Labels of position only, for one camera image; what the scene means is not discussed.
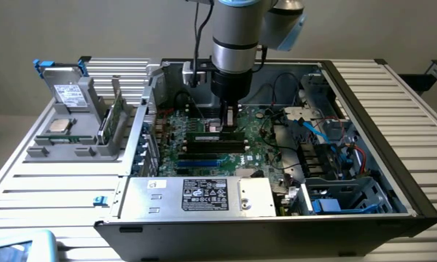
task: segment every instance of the robotic arm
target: robotic arm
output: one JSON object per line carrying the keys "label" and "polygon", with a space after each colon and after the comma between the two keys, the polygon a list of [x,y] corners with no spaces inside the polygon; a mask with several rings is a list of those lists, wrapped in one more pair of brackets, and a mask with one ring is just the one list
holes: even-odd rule
{"label": "robotic arm", "polygon": [[[290,50],[305,20],[303,6],[297,0],[214,0],[213,5],[210,89],[221,102],[222,131],[230,132],[238,100],[250,89],[258,44]],[[199,68],[194,70],[191,79],[199,73]],[[189,84],[194,87],[197,83],[193,80]]]}

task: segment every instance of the metal grating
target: metal grating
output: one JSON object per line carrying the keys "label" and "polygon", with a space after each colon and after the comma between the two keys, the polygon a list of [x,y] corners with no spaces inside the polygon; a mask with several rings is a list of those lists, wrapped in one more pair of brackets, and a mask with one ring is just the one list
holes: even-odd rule
{"label": "metal grating", "polygon": [[[87,69],[97,80],[97,94],[105,99],[113,96],[110,82],[105,80],[117,72],[131,80],[121,81],[121,89],[131,94],[130,103],[138,103],[146,86],[146,76],[139,73],[146,72],[147,63],[147,59],[93,58]],[[334,60],[333,63],[437,208],[434,113],[407,92],[409,87],[387,67],[371,60]],[[106,216],[110,209],[91,207],[91,199],[113,195],[122,179],[115,175],[118,166],[113,163],[51,166],[22,163],[22,148],[50,113],[47,106],[0,172],[0,237],[37,227],[47,228],[57,237],[61,261],[121,261],[91,228],[97,217]],[[363,258],[294,261],[437,261],[437,225],[414,238],[393,239]]]}

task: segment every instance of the sticker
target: sticker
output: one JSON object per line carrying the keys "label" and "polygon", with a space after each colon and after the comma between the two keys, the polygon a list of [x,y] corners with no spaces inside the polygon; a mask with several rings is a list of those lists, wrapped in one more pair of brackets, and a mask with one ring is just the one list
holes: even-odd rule
{"label": "sticker", "polygon": [[218,136],[195,136],[194,140],[219,140]]}
{"label": "sticker", "polygon": [[146,182],[146,188],[166,188],[166,180],[149,180]]}
{"label": "sticker", "polygon": [[85,108],[86,100],[78,85],[54,85],[61,101],[69,108]]}
{"label": "sticker", "polygon": [[182,180],[181,208],[183,211],[226,211],[226,179]]}

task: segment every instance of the white wall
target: white wall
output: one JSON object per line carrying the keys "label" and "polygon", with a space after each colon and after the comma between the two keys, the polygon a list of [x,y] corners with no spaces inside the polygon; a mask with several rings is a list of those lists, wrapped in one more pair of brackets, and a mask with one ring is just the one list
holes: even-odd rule
{"label": "white wall", "polygon": [[[437,0],[306,0],[307,21],[281,58],[383,58],[421,73],[437,58]],[[0,0],[0,114],[35,115],[49,93],[34,58],[190,57],[194,4],[182,0]],[[201,19],[206,7],[201,7]],[[211,51],[210,27],[201,56]]]}

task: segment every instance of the motherboard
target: motherboard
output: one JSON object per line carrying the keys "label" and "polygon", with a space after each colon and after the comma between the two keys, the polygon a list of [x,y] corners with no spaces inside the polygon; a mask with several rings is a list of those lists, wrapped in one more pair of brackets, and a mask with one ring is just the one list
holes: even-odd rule
{"label": "motherboard", "polygon": [[[189,154],[185,148],[186,139],[218,140],[219,119],[193,118],[186,111],[165,111],[157,120],[155,132],[159,145],[161,165],[158,175],[170,176],[251,176],[263,175],[271,187],[282,185],[283,173],[278,168],[278,150],[269,146],[261,137],[261,128],[269,133],[266,142],[275,145],[270,122],[266,121],[269,109],[258,106],[243,107],[237,116],[237,129],[229,136],[243,136],[243,151],[222,153],[213,143],[202,147],[199,153]],[[227,148],[235,146],[231,138],[226,140]]]}

